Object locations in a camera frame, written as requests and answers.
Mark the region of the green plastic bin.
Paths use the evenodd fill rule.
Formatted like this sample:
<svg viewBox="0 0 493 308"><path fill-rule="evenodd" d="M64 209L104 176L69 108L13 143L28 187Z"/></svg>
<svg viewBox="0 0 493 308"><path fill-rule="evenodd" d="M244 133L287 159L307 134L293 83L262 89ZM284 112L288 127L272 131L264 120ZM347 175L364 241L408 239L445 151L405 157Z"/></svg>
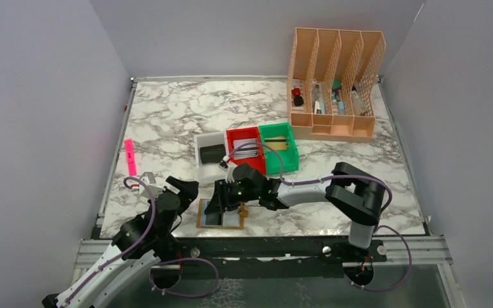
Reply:
<svg viewBox="0 0 493 308"><path fill-rule="evenodd" d="M292 128L289 123L266 124L258 127L261 142L269 145L277 151L282 162L284 163L284 172L298 170L298 149L293 136ZM286 140L286 149L278 150L277 146L270 145L271 138L284 138ZM281 170L281 164L277 156L270 150L263 148L266 161L266 174L278 175Z"/></svg>

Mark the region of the red plastic bin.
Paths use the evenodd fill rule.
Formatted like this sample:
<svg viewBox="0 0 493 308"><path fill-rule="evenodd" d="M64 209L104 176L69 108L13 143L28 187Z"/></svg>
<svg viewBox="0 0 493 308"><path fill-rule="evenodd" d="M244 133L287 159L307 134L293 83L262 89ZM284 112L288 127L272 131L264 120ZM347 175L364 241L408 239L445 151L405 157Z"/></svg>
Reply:
<svg viewBox="0 0 493 308"><path fill-rule="evenodd" d="M256 126L248 127L248 128L238 128L231 129L226 131L227 144L229 146L229 152L233 151L236 146L244 144L245 142L261 142L261 137L259 134L259 129ZM265 156L262 146L253 145L254 149L257 150L256 154L246 155L244 149L249 148L249 146L245 146L241 149L243 154L240 155L240 152L236 152L232 158L231 162L236 165L240 165L242 163L247 163L251 167L257 169L263 175L266 174L266 162Z"/></svg>

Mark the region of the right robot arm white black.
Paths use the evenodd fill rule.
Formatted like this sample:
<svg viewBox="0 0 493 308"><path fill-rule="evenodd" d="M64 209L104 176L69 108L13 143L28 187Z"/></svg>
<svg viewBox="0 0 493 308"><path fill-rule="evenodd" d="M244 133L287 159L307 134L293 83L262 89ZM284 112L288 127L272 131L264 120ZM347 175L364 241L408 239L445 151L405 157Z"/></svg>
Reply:
<svg viewBox="0 0 493 308"><path fill-rule="evenodd" d="M328 175L295 181L268 178L250 165L241 164L232 170L230 179L215 181L204 213L223 214L248 201L257 201L272 211L326 202L350 219L349 244L367 249L381 213L391 200L389 186L345 162L337 163Z"/></svg>

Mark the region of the black card with chip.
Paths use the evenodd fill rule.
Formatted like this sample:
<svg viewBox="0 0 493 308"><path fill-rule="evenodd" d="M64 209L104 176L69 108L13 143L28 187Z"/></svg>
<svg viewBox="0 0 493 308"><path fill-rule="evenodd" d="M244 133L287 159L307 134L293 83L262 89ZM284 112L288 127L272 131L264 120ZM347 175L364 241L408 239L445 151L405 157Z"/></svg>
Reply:
<svg viewBox="0 0 493 308"><path fill-rule="evenodd" d="M222 226L222 214L211 213L206 214L205 210L209 204L209 200L204 200L202 203L201 211L201 226L202 227L221 227Z"/></svg>

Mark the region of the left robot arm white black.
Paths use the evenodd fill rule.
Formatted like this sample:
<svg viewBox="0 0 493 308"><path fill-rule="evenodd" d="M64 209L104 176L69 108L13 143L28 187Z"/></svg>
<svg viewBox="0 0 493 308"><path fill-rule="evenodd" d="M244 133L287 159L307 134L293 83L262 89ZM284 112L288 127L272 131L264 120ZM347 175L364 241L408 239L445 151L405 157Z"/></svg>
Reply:
<svg viewBox="0 0 493 308"><path fill-rule="evenodd" d="M44 307L106 307L132 280L160 261L178 257L171 229L176 218L198 197L199 183L167 177L163 188L152 188L128 176L124 186L138 186L148 199L146 212L123 223L101 257L71 287L47 295Z"/></svg>

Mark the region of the white plastic bin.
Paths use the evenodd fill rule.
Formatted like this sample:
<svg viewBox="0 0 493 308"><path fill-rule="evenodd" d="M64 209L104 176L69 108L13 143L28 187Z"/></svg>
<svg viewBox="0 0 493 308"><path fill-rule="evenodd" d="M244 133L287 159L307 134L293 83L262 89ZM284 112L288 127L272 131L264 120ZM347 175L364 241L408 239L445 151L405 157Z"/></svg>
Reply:
<svg viewBox="0 0 493 308"><path fill-rule="evenodd" d="M229 147L225 132L212 132L194 135L195 159L196 159L196 174L197 181L201 184L211 184L215 180L225 178L225 172L218 164L201 164L199 159L199 148L215 144L224 144L229 154Z"/></svg>

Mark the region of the yellow-brown card holder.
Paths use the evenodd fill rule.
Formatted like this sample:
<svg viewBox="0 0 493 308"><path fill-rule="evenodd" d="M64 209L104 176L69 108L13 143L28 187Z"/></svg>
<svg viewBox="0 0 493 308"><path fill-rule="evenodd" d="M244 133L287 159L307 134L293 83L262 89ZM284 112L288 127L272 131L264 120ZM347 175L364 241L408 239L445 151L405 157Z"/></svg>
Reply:
<svg viewBox="0 0 493 308"><path fill-rule="evenodd" d="M205 214L204 210L209 204L208 199L200 199L198 205L198 215L196 220L197 228L208 229L229 229L229 230L243 230L245 227L245 218L248 217L248 210L245 204L242 203L240 207L231 212L225 212L224 214Z"/></svg>

